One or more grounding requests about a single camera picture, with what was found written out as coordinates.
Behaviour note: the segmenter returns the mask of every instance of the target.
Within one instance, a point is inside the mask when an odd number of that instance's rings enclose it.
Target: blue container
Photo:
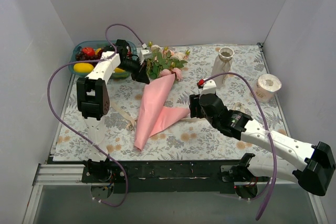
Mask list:
[[[128,44],[130,44],[132,54],[137,55],[138,53],[136,52],[135,44],[133,44],[130,41],[127,41],[127,42],[128,42]],[[78,44],[75,47],[75,49],[72,52],[70,62],[76,61],[76,54],[79,53],[81,51],[81,49],[84,48],[84,47],[91,47],[94,50],[97,50],[98,48],[103,48],[103,47],[108,46],[108,45],[110,45],[110,43],[108,43],[105,40],[84,41],[84,42]],[[81,77],[85,77],[89,74],[89,73],[78,73],[78,72],[74,71],[74,65],[75,64],[69,65],[69,70],[70,70],[71,73],[73,73],[77,76],[81,76]],[[129,72],[113,73],[112,76],[111,76],[111,79],[127,78],[128,76],[130,76],[130,74],[131,73],[129,73]]]

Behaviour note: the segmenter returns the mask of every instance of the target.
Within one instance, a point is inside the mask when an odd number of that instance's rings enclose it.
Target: green leaf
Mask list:
[[[175,64],[175,67],[176,68],[183,68],[184,65],[182,63],[178,62],[178,63]]]
[[[162,53],[160,53],[160,52],[158,52],[156,56],[157,56],[157,58],[158,58],[157,60],[158,60],[159,62],[160,62],[160,60],[163,59],[163,58],[162,58]]]
[[[157,58],[158,58],[157,60],[159,61],[159,64],[160,64],[160,65],[163,65],[163,64],[166,63],[166,59],[163,59],[163,58],[162,58],[162,54],[161,54],[160,52],[157,53],[157,56],[158,56],[158,57],[157,57]]]
[[[156,79],[156,78],[157,78],[157,75],[154,74],[154,73],[150,73],[150,74],[149,74],[149,77],[150,77],[151,79]]]
[[[157,65],[154,65],[153,67],[153,73],[158,75],[159,67]]]

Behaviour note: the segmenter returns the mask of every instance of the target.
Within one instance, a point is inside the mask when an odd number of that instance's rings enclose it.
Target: pink napkin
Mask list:
[[[134,146],[142,150],[152,135],[163,131],[178,120],[186,117],[186,108],[167,108],[166,101],[175,80],[175,74],[158,78],[145,86],[140,105]]]

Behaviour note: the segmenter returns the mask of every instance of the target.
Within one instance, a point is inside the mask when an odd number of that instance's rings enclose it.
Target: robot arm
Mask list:
[[[216,84],[208,81],[199,95],[190,96],[191,117],[206,118],[222,134],[271,151],[268,132],[251,116],[228,110],[216,95]],[[277,177],[298,183],[306,191],[324,196],[335,171],[336,164],[329,145],[319,142],[311,145],[271,131],[278,160]],[[253,177],[271,177],[271,158],[245,154],[240,164],[224,172],[228,181],[251,180]]]
[[[78,110],[82,112],[84,117],[89,138],[105,152],[107,152],[107,149],[106,145],[103,144],[106,132],[104,117],[110,109],[106,84],[115,68],[118,67],[131,72],[132,79],[135,81],[146,84],[150,82],[146,74],[146,61],[140,63],[139,59],[129,58],[127,45],[125,40],[117,40],[117,53],[114,57],[99,62],[86,77],[77,80]],[[108,58],[113,53],[114,48],[107,46],[104,48],[101,58]],[[93,161],[100,161],[106,157],[92,148],[89,158]]]

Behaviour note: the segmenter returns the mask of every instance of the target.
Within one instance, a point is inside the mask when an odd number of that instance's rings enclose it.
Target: floral tablecloth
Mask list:
[[[183,68],[183,80],[174,83],[165,106],[188,107],[189,95],[198,93],[196,83],[211,75],[213,63],[218,54],[216,50],[223,45],[170,47],[174,51],[189,50],[188,63]],[[240,73],[251,85],[261,74],[266,73],[265,65],[258,46],[230,46],[234,52],[232,72]],[[64,120],[79,132],[87,135],[86,125],[77,109],[76,80],[72,85],[67,102]],[[107,85],[111,101],[117,103],[132,117],[137,118],[144,84],[127,78],[110,80]],[[217,89],[229,109],[237,102],[241,103],[247,114],[262,123],[261,116],[253,97],[246,85],[237,77],[229,76],[224,87]],[[279,107],[273,98],[269,103],[261,105],[270,129],[285,132]],[[126,129],[126,121],[119,113],[110,109],[106,116],[106,144],[112,157],[122,161],[139,160],[199,160],[199,159],[240,159],[244,153],[253,152],[270,156],[266,150],[249,143],[221,135],[209,123],[177,122],[165,131],[152,136],[143,151],[133,146],[135,130]],[[54,161],[81,161],[88,159],[89,145],[66,127],[62,126],[54,154]]]

